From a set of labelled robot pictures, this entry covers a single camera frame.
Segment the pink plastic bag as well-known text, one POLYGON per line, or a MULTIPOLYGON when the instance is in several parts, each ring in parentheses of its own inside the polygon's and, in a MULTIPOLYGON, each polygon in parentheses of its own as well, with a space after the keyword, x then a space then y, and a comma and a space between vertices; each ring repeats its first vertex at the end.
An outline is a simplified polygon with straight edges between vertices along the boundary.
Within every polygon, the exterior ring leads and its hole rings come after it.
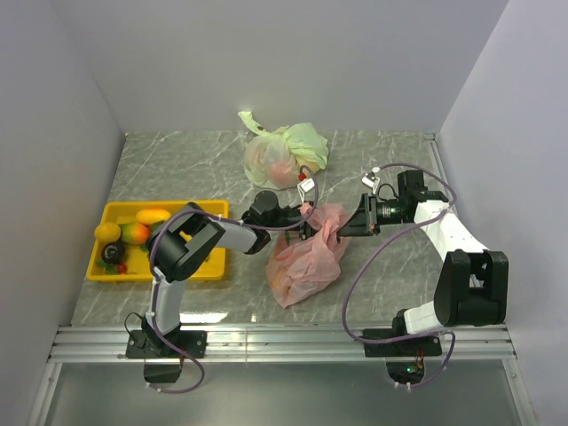
POLYGON ((296 231, 285 231, 276 240, 265 267, 272 295, 288 308, 319 293, 341 274, 340 260, 351 239, 338 231, 350 213, 341 203, 316 208, 307 224, 315 234, 303 240, 296 231))

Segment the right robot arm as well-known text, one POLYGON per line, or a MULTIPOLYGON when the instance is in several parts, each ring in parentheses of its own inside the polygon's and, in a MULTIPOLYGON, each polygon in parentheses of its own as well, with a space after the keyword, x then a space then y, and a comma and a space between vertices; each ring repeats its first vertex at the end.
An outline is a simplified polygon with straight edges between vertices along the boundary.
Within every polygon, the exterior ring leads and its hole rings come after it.
POLYGON ((400 311, 392 332, 381 339, 395 351, 410 354, 423 337, 452 327, 500 325, 507 311, 509 260, 479 242, 453 213, 455 192, 430 190, 424 181, 427 171, 406 165, 398 174, 398 192, 383 199, 379 192, 379 170, 362 178, 367 193, 347 223, 341 237, 377 235, 385 225, 405 225, 403 236, 422 230, 441 257, 442 270, 432 301, 400 311))

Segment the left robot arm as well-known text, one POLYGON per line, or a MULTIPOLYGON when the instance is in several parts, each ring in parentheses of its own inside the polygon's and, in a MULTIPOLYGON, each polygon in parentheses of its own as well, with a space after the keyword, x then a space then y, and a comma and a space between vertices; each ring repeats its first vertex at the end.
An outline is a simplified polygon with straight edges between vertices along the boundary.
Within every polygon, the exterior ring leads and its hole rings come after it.
POLYGON ((276 193, 258 193, 239 220, 215 216, 195 202, 152 231, 146 243, 153 275, 151 302, 142 321, 146 344, 157 356, 168 357, 181 349, 180 306, 185 282, 207 260, 213 249, 231 249, 254 255, 270 241, 271 231, 298 232, 306 239, 314 234, 307 218, 313 204, 279 205, 276 193))

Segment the green plastic bag with fruits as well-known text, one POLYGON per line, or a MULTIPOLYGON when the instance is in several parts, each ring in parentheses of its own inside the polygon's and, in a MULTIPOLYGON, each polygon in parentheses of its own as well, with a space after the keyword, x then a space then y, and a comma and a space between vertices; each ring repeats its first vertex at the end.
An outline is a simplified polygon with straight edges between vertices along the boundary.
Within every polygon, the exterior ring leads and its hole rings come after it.
POLYGON ((243 167, 255 186, 284 190, 299 182, 300 168, 316 173, 328 164, 327 139, 309 122, 283 126, 269 131, 250 111, 240 111, 239 118, 255 136, 247 143, 243 167))

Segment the yellow mango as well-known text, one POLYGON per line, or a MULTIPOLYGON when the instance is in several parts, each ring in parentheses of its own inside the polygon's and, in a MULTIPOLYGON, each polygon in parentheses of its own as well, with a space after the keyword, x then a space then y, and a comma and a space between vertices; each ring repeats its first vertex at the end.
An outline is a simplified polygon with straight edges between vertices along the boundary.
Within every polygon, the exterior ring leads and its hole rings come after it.
POLYGON ((135 215, 136 220, 146 226, 154 225, 158 222, 165 222, 171 218, 171 213, 166 209, 141 209, 135 215))

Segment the red green mango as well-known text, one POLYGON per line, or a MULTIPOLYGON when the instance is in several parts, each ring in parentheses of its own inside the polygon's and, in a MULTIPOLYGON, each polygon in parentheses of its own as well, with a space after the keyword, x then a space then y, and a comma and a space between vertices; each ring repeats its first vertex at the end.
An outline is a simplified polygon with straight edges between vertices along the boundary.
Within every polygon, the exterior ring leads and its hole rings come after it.
POLYGON ((121 224, 119 227, 121 230, 120 241, 127 245, 143 245, 150 236, 150 229, 140 223, 121 224))

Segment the dark mangosteen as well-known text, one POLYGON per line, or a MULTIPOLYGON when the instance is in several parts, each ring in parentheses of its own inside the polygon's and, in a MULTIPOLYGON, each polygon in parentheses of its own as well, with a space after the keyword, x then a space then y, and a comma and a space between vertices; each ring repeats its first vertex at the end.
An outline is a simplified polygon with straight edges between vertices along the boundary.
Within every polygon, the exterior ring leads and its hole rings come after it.
POLYGON ((120 264, 125 253, 126 249, 119 241, 108 243, 101 250, 101 260, 106 264, 120 264))

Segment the yellow lemon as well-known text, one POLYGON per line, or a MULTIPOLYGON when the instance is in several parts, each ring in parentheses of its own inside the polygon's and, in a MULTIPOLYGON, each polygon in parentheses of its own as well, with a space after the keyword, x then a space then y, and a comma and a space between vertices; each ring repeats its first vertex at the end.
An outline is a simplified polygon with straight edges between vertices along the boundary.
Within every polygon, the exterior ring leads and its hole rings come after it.
POLYGON ((112 222, 105 222, 96 227, 94 231, 95 239, 100 243, 112 243, 120 240, 122 235, 121 227, 112 222))

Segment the right side aluminium rail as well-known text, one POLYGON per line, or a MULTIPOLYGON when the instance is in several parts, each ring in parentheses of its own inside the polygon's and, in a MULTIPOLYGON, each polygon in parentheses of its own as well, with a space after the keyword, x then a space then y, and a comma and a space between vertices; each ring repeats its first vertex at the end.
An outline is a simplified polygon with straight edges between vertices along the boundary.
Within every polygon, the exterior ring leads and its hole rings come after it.
POLYGON ((436 176, 441 178, 444 182, 449 184, 450 181, 446 175, 446 170, 441 158, 440 151, 438 149, 438 134, 423 132, 422 139, 428 147, 431 162, 431 171, 436 176))

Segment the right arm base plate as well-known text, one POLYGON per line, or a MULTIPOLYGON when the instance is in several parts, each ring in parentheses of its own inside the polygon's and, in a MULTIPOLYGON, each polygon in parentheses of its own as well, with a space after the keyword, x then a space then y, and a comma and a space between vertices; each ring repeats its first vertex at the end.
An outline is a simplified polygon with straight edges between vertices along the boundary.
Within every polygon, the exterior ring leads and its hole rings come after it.
MULTIPOLYGON (((364 328, 361 337, 369 340, 385 340, 395 337, 395 333, 391 328, 386 327, 364 328)), ((364 352, 367 358, 414 358, 418 355, 441 356, 442 348, 436 337, 426 336, 395 343, 365 343, 364 352)))

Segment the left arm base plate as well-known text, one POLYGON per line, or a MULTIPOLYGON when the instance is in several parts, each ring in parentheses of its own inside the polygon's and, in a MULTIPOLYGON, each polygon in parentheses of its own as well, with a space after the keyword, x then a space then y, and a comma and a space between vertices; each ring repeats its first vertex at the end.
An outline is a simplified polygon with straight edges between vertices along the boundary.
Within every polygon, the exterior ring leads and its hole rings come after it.
POLYGON ((207 333, 202 330, 172 331, 164 336, 177 351, 160 339, 152 329, 147 335, 144 330, 132 330, 126 346, 127 359, 174 359, 181 356, 180 351, 195 359, 203 359, 207 346, 207 333))

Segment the aluminium mounting rail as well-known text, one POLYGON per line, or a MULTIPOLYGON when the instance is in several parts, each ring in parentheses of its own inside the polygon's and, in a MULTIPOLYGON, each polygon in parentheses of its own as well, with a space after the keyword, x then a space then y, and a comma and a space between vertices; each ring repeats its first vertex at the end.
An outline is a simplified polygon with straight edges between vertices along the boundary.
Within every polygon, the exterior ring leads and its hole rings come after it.
MULTIPOLYGON (((368 361, 361 343, 337 324, 197 325, 207 334, 201 363, 318 363, 368 361)), ((458 328, 452 360, 515 359, 504 326, 458 328)), ((62 327, 56 333, 50 363, 175 363, 175 359, 127 355, 129 335, 122 327, 62 327)))

